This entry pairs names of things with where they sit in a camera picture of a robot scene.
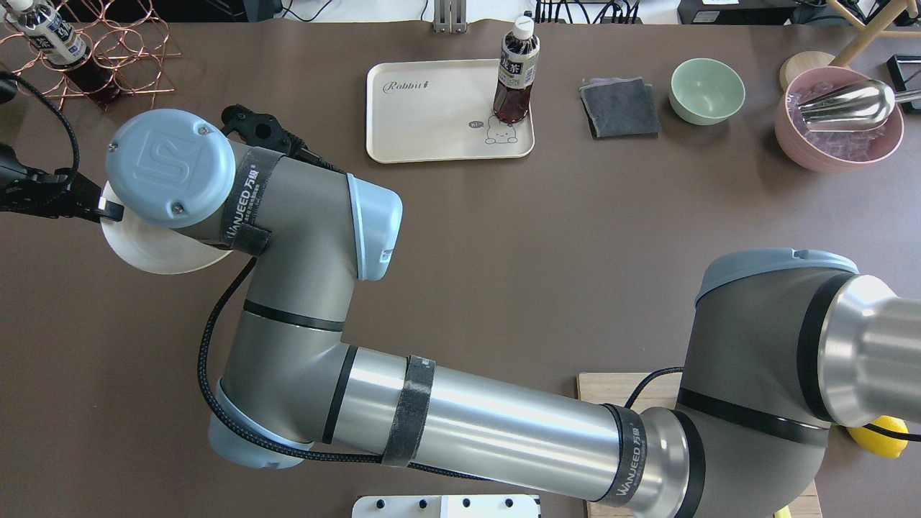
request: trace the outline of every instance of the plastic bottle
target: plastic bottle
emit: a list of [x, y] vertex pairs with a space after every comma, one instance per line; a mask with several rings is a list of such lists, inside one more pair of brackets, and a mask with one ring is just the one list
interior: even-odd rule
[[516, 19], [515, 28], [502, 40], [499, 81], [493, 100], [493, 113], [503, 123], [513, 124], [528, 115], [540, 50], [541, 43], [534, 36], [534, 20]]
[[73, 27], [45, 0], [6, 0], [6, 20], [29, 37], [32, 46], [45, 54], [87, 97], [106, 105], [122, 94], [114, 73], [93, 59], [92, 49]]

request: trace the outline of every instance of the black box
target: black box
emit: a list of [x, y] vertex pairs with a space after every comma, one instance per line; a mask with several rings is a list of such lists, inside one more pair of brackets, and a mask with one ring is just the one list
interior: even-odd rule
[[681, 0], [678, 17], [685, 25], [784, 25], [793, 0]]

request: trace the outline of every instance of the light blue joint cap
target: light blue joint cap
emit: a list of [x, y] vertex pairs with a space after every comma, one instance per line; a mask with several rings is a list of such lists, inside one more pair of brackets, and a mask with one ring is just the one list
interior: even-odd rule
[[[298, 450], [309, 450], [313, 442], [294, 442], [275, 433], [266, 430], [256, 421], [250, 419], [246, 414], [241, 412], [233, 403], [227, 399], [224, 389], [221, 388], [220, 381], [217, 382], [215, 397], [221, 408], [227, 412], [230, 417], [244, 428], [262, 435], [266, 439], [280, 442], [285, 446], [290, 446]], [[245, 465], [247, 467], [268, 468], [268, 469], [285, 469], [300, 464], [304, 459], [282, 455], [270, 450], [257, 446], [252, 442], [243, 439], [231, 429], [224, 426], [214, 414], [211, 415], [211, 423], [208, 425], [208, 441], [211, 447], [228, 461]]]
[[716, 259], [704, 273], [704, 283], [694, 298], [697, 302], [716, 288], [745, 277], [757, 276], [777, 270], [792, 268], [832, 268], [852, 274], [859, 273], [850, 259], [821, 250], [795, 250], [792, 248], [757, 248], [744, 252], [728, 253]]
[[402, 220], [402, 201], [389, 189], [347, 174], [355, 225], [358, 280], [380, 280], [391, 263]]
[[106, 155], [109, 182], [144, 221], [168, 229], [199, 223], [233, 186], [233, 149], [220, 130], [182, 110], [151, 110], [115, 133]]

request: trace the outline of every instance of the wooden cutting board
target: wooden cutting board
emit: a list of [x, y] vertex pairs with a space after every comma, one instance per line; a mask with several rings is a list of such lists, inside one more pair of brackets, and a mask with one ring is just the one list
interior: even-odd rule
[[[646, 372], [582, 372], [578, 375], [578, 398], [590, 403], [613, 403], [623, 405], [636, 385], [647, 375]], [[650, 406], [675, 407], [675, 396], [681, 383], [680, 374], [666, 374], [647, 385], [633, 405], [633, 410], [642, 412]], [[633, 516], [625, 507], [608, 507], [587, 502], [589, 518], [615, 518]], [[822, 507], [815, 482], [790, 505], [792, 518], [822, 518]]]

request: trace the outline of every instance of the white bracket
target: white bracket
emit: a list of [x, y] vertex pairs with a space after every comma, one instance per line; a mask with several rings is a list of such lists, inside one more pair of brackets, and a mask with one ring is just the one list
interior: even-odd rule
[[435, 0], [435, 32], [467, 32], [467, 0]]
[[414, 495], [361, 497], [352, 518], [540, 518], [537, 495]]

